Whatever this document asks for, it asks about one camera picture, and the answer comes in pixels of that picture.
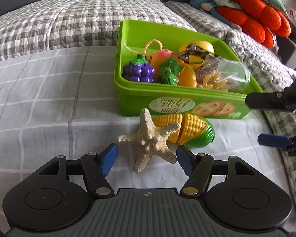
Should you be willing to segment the toy corn with green husk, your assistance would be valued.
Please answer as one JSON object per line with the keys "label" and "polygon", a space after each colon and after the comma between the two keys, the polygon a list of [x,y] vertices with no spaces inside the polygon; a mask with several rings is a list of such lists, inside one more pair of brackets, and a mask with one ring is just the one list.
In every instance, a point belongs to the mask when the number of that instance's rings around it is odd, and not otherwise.
{"label": "toy corn with green husk", "polygon": [[163,127],[172,122],[179,124],[179,129],[167,141],[182,144],[187,148],[203,148],[215,139],[215,130],[205,118],[192,113],[173,113],[152,118],[155,126]]}

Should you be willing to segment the beige starfish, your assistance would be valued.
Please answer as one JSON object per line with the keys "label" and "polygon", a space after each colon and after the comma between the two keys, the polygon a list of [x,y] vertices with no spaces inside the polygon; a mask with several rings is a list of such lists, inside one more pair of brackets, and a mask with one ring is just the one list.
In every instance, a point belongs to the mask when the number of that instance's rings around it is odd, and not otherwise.
{"label": "beige starfish", "polygon": [[140,112],[139,130],[133,134],[120,135],[117,141],[137,147],[135,171],[140,173],[153,156],[158,156],[171,164],[177,162],[166,141],[179,129],[179,126],[178,122],[171,122],[162,127],[155,126],[149,110],[145,108]]}

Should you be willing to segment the clear cotton swab jar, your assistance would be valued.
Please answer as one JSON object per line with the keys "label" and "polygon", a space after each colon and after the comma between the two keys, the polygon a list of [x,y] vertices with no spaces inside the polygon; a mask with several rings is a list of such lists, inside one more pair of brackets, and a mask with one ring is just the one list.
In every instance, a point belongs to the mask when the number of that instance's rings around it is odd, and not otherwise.
{"label": "clear cotton swab jar", "polygon": [[219,66],[215,72],[221,72],[221,77],[227,79],[225,87],[229,89],[229,92],[246,93],[251,76],[248,68],[243,63],[220,58]]}

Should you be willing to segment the brown squishy hand toy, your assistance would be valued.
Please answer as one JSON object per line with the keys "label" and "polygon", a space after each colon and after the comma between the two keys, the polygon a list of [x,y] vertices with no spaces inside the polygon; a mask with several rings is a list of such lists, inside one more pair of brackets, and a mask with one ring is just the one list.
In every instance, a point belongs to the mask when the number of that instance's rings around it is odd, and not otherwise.
{"label": "brown squishy hand toy", "polygon": [[203,80],[196,85],[200,89],[211,89],[228,92],[229,89],[225,87],[227,79],[223,79],[221,72],[211,72],[204,76]]}

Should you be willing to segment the yellow toy pot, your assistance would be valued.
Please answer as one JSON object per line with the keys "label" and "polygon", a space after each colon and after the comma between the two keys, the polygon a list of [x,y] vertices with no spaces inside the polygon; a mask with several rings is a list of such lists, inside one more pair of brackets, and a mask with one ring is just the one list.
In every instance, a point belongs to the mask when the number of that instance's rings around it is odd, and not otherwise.
{"label": "yellow toy pot", "polygon": [[210,42],[207,41],[194,41],[194,42],[187,42],[180,46],[178,58],[182,59],[184,62],[192,65],[192,64],[202,64],[203,58],[196,56],[196,55],[181,55],[181,53],[185,51],[202,51],[207,53],[214,54],[214,47]]}

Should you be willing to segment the orange toy pumpkin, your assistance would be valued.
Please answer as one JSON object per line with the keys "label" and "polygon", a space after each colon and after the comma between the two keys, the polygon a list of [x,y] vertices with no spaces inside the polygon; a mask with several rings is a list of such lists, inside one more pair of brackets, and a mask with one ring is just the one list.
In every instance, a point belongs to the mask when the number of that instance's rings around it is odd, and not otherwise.
{"label": "orange toy pumpkin", "polygon": [[159,65],[157,82],[171,86],[196,88],[196,74],[192,67],[181,59],[167,58]]}

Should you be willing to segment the purple toy grapes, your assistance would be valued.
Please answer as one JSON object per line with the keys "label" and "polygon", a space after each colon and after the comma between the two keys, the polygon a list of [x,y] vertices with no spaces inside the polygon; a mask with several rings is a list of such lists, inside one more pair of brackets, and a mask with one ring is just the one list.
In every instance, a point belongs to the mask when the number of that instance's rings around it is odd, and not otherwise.
{"label": "purple toy grapes", "polygon": [[123,66],[121,76],[133,82],[155,82],[155,68],[146,60],[145,55],[137,54],[137,57]]}

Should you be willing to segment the leopard print hair claw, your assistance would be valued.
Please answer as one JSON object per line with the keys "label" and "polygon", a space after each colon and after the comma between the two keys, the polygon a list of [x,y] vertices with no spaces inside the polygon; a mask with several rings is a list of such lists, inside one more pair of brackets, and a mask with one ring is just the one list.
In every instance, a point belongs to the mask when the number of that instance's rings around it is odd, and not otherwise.
{"label": "leopard print hair claw", "polygon": [[177,54],[177,57],[192,67],[198,79],[215,72],[220,60],[220,56],[201,48],[195,43],[188,44],[185,50]]}

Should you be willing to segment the grey grid sheet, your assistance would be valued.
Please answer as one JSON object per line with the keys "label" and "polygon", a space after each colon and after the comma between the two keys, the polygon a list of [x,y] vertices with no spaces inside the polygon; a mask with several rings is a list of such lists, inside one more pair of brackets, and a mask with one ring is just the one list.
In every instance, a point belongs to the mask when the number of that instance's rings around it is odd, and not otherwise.
{"label": "grey grid sheet", "polygon": [[[134,133],[139,117],[119,113],[114,88],[116,47],[50,50],[0,62],[0,229],[9,231],[2,211],[6,193],[57,155],[78,159],[101,152],[119,135]],[[257,136],[270,133],[260,111],[241,120],[208,119],[214,141],[204,149],[215,159],[238,156],[290,195],[277,149],[260,146]],[[141,173],[134,171],[137,149],[119,145],[107,179],[118,188],[176,187],[187,177],[179,163],[153,157]]]}

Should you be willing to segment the orange flower cushion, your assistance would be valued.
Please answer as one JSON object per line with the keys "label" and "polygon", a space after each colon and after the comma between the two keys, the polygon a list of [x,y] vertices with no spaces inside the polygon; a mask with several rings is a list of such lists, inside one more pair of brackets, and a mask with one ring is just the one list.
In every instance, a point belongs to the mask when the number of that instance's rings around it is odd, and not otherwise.
{"label": "orange flower cushion", "polygon": [[240,5],[240,10],[222,6],[216,7],[216,11],[258,43],[271,48],[275,46],[277,35],[288,37],[291,34],[286,16],[262,0],[233,1]]}

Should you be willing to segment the green plastic cookie box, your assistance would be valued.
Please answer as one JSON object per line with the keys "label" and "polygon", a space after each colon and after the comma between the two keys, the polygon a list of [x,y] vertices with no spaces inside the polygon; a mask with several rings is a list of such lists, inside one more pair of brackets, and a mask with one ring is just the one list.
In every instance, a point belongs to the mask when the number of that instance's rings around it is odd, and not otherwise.
{"label": "green plastic cookie box", "polygon": [[163,46],[177,52],[187,42],[207,41],[219,56],[238,61],[238,57],[222,40],[212,36],[158,23],[124,20],[120,23],[114,69],[114,85],[119,91],[119,110],[123,116],[138,116],[147,108],[153,115],[196,112],[208,118],[241,119],[250,112],[246,95],[261,93],[252,76],[244,93],[202,90],[192,87],[132,82],[122,76],[123,66],[136,58],[150,40],[159,40]]}

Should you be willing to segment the blue plush monkey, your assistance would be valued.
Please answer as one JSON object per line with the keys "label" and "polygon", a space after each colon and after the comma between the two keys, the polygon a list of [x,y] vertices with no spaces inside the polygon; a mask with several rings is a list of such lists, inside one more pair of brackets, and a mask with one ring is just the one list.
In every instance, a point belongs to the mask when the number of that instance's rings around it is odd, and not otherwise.
{"label": "blue plush monkey", "polygon": [[236,29],[238,31],[242,31],[242,28],[239,25],[236,25],[226,18],[224,18],[221,14],[216,11],[217,7],[229,7],[232,9],[242,10],[241,6],[234,2],[233,0],[191,0],[190,5],[198,10],[203,10],[209,12],[213,17],[219,19],[221,22],[225,23],[229,27]]}

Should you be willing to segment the grey checked quilt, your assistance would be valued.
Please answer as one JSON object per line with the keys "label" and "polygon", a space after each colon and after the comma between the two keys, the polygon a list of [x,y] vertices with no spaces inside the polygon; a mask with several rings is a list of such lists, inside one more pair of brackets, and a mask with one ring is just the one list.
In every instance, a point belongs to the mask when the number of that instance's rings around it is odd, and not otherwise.
{"label": "grey checked quilt", "polygon": [[[115,47],[124,19],[162,23],[223,40],[266,92],[281,90],[296,78],[296,71],[249,36],[189,4],[159,0],[43,0],[24,6],[0,17],[0,62],[50,50]],[[296,157],[283,154],[283,165],[296,204]],[[296,213],[291,217],[296,229]]]}

